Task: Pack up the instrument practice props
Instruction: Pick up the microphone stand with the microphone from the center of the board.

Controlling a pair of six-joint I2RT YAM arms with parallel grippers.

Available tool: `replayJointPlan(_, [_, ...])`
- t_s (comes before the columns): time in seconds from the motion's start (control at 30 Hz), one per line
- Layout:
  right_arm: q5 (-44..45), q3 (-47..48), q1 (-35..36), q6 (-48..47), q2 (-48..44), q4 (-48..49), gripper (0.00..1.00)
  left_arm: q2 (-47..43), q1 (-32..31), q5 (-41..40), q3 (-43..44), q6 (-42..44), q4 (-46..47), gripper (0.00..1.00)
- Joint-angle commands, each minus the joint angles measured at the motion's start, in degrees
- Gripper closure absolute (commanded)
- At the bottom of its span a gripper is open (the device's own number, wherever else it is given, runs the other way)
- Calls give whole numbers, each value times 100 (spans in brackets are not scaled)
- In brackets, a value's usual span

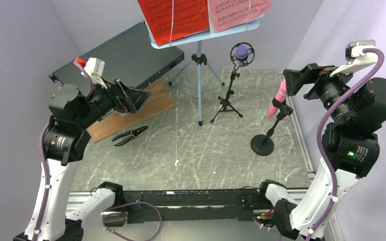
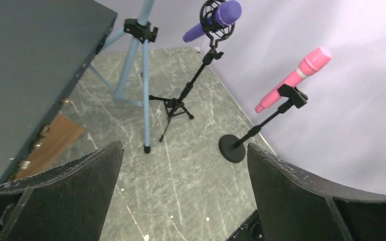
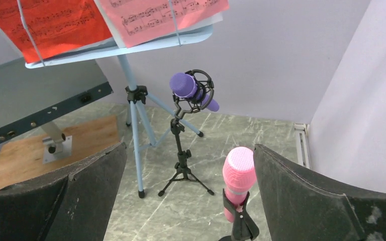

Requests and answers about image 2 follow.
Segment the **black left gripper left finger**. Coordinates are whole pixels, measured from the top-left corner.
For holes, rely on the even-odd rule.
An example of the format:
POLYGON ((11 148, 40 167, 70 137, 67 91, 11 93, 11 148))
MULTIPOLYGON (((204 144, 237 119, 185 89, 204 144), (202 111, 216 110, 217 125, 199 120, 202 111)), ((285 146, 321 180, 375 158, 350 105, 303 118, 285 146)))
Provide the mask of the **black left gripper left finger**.
POLYGON ((0 240, 99 240, 123 145, 0 185, 0 240))

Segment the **pink microphone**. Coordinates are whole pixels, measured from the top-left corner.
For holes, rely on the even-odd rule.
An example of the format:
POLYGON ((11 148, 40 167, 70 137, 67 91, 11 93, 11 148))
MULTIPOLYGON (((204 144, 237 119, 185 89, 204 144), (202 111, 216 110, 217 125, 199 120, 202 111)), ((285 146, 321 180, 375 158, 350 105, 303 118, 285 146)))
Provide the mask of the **pink microphone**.
POLYGON ((331 52, 325 47, 318 47, 308 54, 285 79, 283 79, 274 89, 272 89, 255 107, 255 112, 260 113, 270 108, 274 103, 281 99, 278 89, 283 85, 296 87, 306 78, 320 71, 332 59, 331 52))

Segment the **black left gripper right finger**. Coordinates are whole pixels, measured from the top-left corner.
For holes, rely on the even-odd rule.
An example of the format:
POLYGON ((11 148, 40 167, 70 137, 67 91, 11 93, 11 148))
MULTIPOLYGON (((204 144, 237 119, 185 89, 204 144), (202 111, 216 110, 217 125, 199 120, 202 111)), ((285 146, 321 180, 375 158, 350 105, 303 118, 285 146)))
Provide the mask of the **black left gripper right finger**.
POLYGON ((386 195, 327 180, 254 143, 247 164, 265 240, 386 240, 386 195))

